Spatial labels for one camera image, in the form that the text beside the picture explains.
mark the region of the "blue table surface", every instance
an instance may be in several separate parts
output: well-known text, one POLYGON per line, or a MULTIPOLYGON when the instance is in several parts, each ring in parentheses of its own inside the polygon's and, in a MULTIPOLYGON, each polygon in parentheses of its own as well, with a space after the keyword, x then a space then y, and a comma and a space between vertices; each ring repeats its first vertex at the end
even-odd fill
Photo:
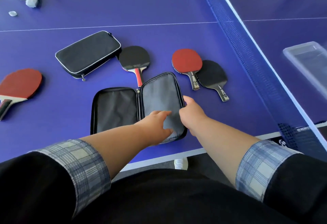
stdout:
MULTIPOLYGON (((0 123, 0 161, 90 133, 94 95, 108 87, 137 88, 133 73, 121 69, 116 58, 87 76, 74 79, 54 57, 55 52, 100 30, 112 32, 123 47, 148 50, 151 65, 144 80, 173 71, 175 50, 191 48, 202 59, 217 61, 229 81, 221 102, 214 90, 193 91, 189 78, 177 73, 182 93, 193 97, 209 115, 251 135, 278 131, 256 94, 206 0, 42 0, 39 9, 23 1, 0 0, 0 78, 22 68, 44 76, 38 93, 14 105, 0 123), (10 17, 14 10, 17 17, 10 17)), ((132 162, 201 148, 190 135, 179 141, 147 148, 132 162)))
POLYGON ((313 120, 327 120, 327 101, 283 55, 316 41, 327 48, 327 0, 230 0, 249 32, 313 120))

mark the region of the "plaid shirt cuff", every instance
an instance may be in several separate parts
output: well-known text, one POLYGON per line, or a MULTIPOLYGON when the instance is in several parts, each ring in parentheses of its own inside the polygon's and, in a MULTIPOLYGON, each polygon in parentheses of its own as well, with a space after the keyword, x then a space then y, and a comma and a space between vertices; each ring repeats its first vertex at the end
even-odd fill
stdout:
POLYGON ((296 153, 300 152, 272 141, 259 141, 253 144, 238 167, 236 189, 262 202, 277 168, 296 153))
POLYGON ((67 140, 36 152, 51 157, 69 173, 76 195, 73 217, 110 189, 109 171, 103 158, 85 141, 67 140))

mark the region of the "open paddle case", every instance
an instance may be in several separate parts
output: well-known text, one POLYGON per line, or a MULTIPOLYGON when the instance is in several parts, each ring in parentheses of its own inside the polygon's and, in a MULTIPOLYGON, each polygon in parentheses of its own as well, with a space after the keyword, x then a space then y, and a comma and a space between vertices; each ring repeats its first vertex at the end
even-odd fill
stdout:
POLYGON ((100 31, 56 52, 55 56, 74 78, 84 76, 119 55, 119 41, 107 31, 100 31))
POLYGON ((150 79, 140 89, 114 87, 100 90, 93 98, 91 134, 134 124, 154 110, 171 110, 163 128, 172 128, 174 133, 162 143, 182 139, 187 133, 179 115, 183 107, 178 81, 171 72, 150 79))

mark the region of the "hand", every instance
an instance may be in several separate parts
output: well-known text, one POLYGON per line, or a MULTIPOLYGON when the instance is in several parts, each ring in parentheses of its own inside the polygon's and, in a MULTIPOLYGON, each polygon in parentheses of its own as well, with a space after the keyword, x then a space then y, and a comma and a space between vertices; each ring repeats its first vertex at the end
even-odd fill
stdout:
POLYGON ((181 121, 184 126, 190 130, 191 134, 195 136, 195 128, 197 127, 197 123, 208 117, 193 98, 188 96, 183 96, 183 98, 187 106, 180 109, 181 121))
POLYGON ((171 111, 152 111, 148 116, 134 124, 140 127, 148 145, 158 145, 173 133, 174 130, 163 128, 164 120, 170 114, 171 111))

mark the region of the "shoe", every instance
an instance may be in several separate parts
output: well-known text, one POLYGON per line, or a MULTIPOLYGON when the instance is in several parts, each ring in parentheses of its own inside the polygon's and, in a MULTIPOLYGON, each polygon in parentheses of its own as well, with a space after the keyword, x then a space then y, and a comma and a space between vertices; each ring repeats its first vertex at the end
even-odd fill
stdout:
POLYGON ((187 158, 174 160, 174 165, 175 165, 175 169, 177 170, 187 170, 188 168, 187 158))

